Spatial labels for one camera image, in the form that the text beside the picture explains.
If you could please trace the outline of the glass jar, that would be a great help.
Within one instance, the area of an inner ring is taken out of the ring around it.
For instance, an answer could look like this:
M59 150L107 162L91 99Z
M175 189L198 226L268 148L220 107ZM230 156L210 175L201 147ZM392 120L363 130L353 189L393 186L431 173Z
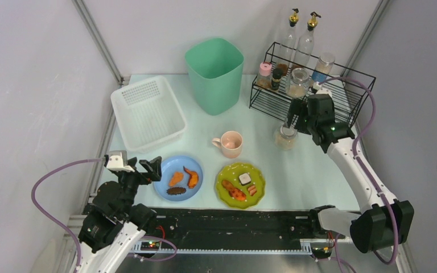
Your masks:
M283 150L291 150L295 146L298 132L286 124L280 125L274 133L275 144Z
M311 86L311 76L302 67L294 68L287 76L286 94L292 98L302 98L307 95Z

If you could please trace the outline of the small black-lid spice jar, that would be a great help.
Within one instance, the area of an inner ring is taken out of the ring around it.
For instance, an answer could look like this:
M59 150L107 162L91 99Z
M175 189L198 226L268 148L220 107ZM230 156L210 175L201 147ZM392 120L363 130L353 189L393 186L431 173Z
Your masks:
M281 84L281 80L282 80L282 76L283 76L283 71L281 68L275 68L272 71L272 76L271 76L271 84L270 84L270 89L272 91L278 91L280 88L280 84Z

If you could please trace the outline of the pink-lid spice shaker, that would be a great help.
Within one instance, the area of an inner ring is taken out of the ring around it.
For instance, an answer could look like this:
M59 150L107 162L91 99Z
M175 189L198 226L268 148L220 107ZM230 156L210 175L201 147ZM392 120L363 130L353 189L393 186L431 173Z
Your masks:
M270 89L271 87L271 70L272 65L268 62L262 62L259 65L257 79L255 84L263 89Z

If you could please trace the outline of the clear bottle blue label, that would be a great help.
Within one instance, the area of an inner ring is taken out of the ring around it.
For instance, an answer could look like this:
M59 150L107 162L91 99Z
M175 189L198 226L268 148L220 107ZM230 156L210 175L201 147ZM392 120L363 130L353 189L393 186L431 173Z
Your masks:
M323 82L327 79L335 63L335 56L329 52L323 52L316 63L311 79L313 82Z

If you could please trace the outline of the glass oil bottle gold spout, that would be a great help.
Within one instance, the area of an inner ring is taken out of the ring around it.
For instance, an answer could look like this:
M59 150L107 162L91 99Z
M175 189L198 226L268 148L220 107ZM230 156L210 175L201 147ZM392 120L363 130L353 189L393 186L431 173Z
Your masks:
M294 46L297 40L295 26L299 21L299 9L293 8L292 14L288 18L287 28L280 34L280 46L276 52L277 68L282 71L282 76L285 77L288 72L290 60L295 52Z

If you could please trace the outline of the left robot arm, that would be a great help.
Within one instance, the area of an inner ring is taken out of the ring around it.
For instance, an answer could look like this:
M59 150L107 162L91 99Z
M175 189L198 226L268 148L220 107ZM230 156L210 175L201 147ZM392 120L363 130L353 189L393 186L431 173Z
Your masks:
M138 240L155 229L156 211L134 201L139 186L161 180L161 165L160 156L148 161L125 159L121 152L105 155L104 167L118 180L99 186L85 208L75 272L116 272Z

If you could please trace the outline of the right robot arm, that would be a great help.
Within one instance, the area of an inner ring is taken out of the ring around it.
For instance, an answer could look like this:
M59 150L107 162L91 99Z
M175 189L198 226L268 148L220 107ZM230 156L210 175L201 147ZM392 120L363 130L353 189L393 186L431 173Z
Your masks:
M350 237L362 253L386 247L397 250L407 241L414 208L398 198L374 172L357 147L358 139L346 122L335 119L335 107L328 94L294 98L286 124L312 136L313 142L337 165L360 207L360 213L332 205L312 209L315 227Z

